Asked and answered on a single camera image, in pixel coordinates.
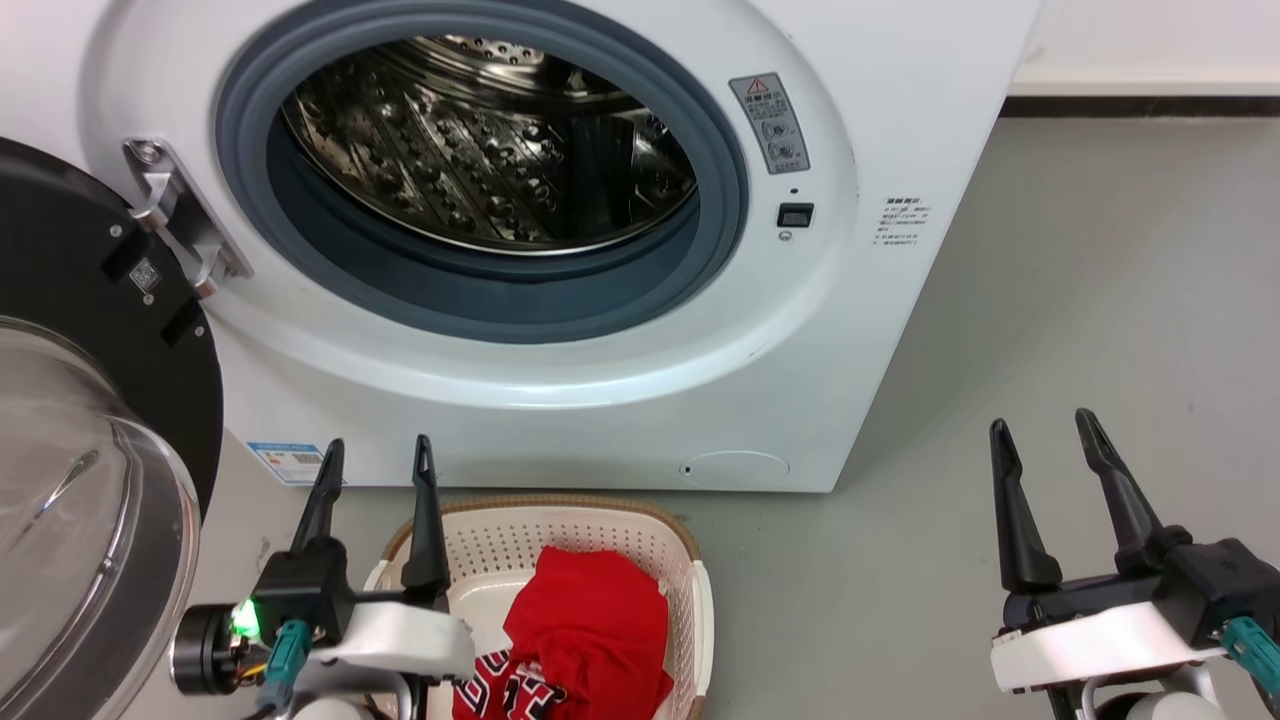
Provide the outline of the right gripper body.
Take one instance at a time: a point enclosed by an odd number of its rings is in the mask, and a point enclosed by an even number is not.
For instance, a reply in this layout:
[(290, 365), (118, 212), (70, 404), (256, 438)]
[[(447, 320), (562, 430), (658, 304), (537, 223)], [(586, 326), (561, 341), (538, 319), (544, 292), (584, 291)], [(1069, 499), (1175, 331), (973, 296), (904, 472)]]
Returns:
[(1225, 624), (1252, 618), (1280, 644), (1280, 568), (1235, 538), (1181, 544), (1149, 598), (998, 635), (989, 653), (1001, 691), (1047, 691), (1228, 656)]

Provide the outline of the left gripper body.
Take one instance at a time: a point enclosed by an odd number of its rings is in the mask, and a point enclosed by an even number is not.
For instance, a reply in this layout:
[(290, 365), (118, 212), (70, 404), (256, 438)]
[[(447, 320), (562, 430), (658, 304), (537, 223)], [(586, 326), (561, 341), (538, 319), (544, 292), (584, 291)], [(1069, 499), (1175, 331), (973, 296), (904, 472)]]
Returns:
[(170, 678), (184, 696), (261, 688), (276, 633), (291, 619), (312, 628), (314, 647), (294, 684), (320, 667), (417, 676), (430, 685), (474, 673), (470, 629), (438, 605), (445, 593), (358, 593), (346, 579), (346, 547), (333, 538), (273, 555), (241, 603), (188, 609), (170, 643)]

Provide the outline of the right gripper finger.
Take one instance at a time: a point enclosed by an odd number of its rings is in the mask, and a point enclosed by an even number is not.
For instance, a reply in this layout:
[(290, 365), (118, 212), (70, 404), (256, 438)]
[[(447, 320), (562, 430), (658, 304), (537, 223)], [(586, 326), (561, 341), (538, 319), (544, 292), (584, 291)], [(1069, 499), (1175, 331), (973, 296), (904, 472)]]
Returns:
[(1021, 487), (1021, 459), (1002, 418), (991, 423), (989, 456), (1001, 585), (1012, 594), (1056, 591), (1062, 571), (1044, 548)]
[(1075, 411), (1076, 433), (1088, 468), (1098, 477), (1117, 544), (1114, 562), (1120, 574), (1157, 574), (1178, 546), (1193, 541), (1181, 525), (1160, 521), (1128, 465), (1096, 414)]

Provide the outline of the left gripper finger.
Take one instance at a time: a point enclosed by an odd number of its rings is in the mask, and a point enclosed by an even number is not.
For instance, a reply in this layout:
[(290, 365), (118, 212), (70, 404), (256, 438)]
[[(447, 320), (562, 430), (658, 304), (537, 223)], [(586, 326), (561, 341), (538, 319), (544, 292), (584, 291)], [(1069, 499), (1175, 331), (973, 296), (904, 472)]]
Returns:
[(302, 552), (312, 542), (330, 537), (333, 506), (340, 497), (344, 482), (344, 462), (346, 442), (342, 438), (332, 441), (291, 542), (292, 553)]
[(413, 488), (410, 556), (402, 568), (402, 584), (406, 593), (445, 593), (451, 588), (451, 570), (436, 464), (431, 441), (425, 434), (420, 434), (415, 443)]

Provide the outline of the red jersey garment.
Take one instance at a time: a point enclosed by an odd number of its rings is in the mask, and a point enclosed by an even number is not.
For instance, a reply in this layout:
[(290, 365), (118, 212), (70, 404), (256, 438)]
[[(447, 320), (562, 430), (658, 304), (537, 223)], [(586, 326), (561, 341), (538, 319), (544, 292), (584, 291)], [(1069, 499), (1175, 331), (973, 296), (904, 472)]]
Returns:
[(658, 582), (612, 551), (541, 550), (515, 596), (508, 647), (480, 653), (452, 720), (653, 720), (675, 687)]

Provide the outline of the cream perforated laundry basket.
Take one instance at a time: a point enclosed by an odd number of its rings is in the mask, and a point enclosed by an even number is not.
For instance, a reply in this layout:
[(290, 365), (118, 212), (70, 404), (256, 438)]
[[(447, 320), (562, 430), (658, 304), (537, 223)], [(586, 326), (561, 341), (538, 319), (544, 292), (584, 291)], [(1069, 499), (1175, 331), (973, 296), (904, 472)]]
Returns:
[[(669, 609), (664, 669), (675, 687), (653, 720), (701, 720), (714, 657), (713, 597), (701, 551), (675, 515), (636, 501), (563, 495), (466, 501), (447, 507), (443, 521), (448, 603), (472, 630), (476, 657), (508, 647), (506, 615), (543, 548), (617, 552), (658, 582)], [(456, 687), (429, 692), (426, 720), (452, 720)]]

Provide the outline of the washing machine door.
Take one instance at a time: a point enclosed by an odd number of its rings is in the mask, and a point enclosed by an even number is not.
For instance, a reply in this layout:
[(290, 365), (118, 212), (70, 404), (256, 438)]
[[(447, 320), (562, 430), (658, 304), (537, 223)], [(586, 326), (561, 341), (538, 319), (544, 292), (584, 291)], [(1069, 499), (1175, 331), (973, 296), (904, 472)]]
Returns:
[(0, 138), (0, 720), (118, 720), (195, 580), (221, 372), (169, 247)]

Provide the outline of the stainless steel washing machine drum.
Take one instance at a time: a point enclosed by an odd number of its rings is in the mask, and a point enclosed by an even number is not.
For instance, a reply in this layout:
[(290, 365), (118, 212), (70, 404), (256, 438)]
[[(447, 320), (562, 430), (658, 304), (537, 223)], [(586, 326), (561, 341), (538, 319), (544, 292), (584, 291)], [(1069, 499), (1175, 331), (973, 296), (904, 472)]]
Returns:
[(613, 82), (539, 47), (419, 36), (342, 56), (279, 117), (343, 193), (415, 234), (488, 254), (626, 243), (695, 196), (667, 124)]

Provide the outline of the blue energy label sticker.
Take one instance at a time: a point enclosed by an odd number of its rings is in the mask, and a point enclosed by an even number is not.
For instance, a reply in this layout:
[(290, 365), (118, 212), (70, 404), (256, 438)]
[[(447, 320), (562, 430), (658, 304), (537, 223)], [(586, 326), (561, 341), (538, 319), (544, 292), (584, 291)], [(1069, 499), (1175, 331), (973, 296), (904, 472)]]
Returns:
[(325, 457), (315, 445), (250, 442), (247, 447), (283, 486), (314, 486)]

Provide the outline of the white front-load washing machine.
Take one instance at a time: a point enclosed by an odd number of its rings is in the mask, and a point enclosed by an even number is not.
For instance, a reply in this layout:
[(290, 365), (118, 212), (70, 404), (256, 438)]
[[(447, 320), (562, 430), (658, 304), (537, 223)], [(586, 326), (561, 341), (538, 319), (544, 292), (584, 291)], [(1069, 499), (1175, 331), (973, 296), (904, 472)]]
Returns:
[[(129, 210), (146, 192), (122, 141), (163, 138), (248, 259), (252, 278), (195, 293), (221, 372), (221, 442), (324, 452), (342, 438), (356, 487), (407, 486), (420, 434), (453, 487), (696, 489), (681, 462), (756, 451), (790, 465), (791, 493), (836, 486), (1044, 4), (649, 10), (678, 58), (708, 72), (742, 141), (740, 245), (653, 322), (498, 345), (338, 299), (282, 260), (230, 195), (215, 141), (225, 74), (302, 1), (0, 0), (0, 138), (67, 161)], [(810, 170), (767, 172), (728, 86), (762, 73), (782, 79)]]

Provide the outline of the round filter cover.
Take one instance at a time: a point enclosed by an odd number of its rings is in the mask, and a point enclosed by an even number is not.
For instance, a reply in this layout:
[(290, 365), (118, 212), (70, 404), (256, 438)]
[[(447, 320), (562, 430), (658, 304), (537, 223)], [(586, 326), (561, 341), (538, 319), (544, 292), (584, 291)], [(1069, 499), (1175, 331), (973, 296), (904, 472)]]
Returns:
[(678, 477), (696, 489), (717, 492), (786, 491), (790, 465), (756, 451), (717, 451), (687, 459)]

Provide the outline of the metal door hinge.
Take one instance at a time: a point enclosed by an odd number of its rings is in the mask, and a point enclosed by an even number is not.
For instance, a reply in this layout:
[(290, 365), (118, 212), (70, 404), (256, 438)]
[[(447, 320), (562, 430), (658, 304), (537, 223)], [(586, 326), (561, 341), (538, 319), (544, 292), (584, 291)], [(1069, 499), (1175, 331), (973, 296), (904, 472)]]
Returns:
[(122, 154), (145, 201), (131, 209), (133, 219), (172, 251), (201, 299), (214, 296), (229, 279), (247, 281), (253, 269), (241, 247), (216, 219), (170, 143), (157, 137), (127, 137)]

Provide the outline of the dark baseboard strip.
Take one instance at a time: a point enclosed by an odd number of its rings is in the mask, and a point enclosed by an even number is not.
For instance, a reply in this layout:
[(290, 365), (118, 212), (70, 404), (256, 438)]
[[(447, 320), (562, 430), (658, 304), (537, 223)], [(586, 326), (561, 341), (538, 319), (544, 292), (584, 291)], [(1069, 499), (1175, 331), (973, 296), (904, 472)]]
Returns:
[(1009, 96), (1012, 119), (1280, 118), (1280, 96)]

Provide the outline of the grey warning sticker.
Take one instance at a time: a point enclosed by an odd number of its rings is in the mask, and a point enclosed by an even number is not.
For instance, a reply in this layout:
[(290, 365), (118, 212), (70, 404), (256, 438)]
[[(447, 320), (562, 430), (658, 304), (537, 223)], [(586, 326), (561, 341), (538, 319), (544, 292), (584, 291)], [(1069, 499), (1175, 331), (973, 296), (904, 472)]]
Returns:
[(810, 170), (803, 129), (785, 85), (777, 73), (733, 78), (728, 82), (762, 151), (771, 176)]

